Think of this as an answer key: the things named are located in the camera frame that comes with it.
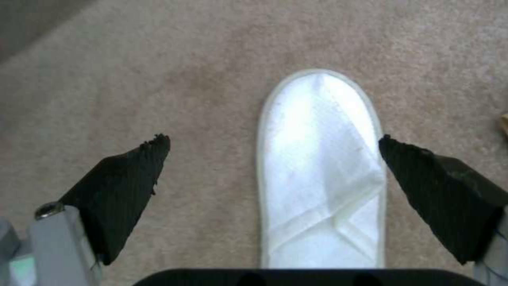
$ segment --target black foam pad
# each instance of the black foam pad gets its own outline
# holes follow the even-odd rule
[[[101,160],[61,199],[79,209],[94,252],[104,265],[123,249],[141,217],[170,150],[159,134],[127,153]]]
[[[480,258],[508,204],[506,192],[458,159],[388,135],[379,150],[411,206],[457,261]]]

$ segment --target slipper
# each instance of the slipper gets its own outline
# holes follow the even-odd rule
[[[384,266],[382,135],[344,75],[304,70],[275,88],[258,131],[262,268]]]

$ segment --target beige carpet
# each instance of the beige carpet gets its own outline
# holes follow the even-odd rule
[[[4,6],[0,21],[0,215],[23,232],[101,158],[158,132],[173,140],[157,196],[104,285],[258,265],[258,115],[303,68],[346,74],[387,133],[508,189],[496,123],[508,109],[506,1],[34,2]],[[392,175],[387,220],[390,267],[470,273]]]

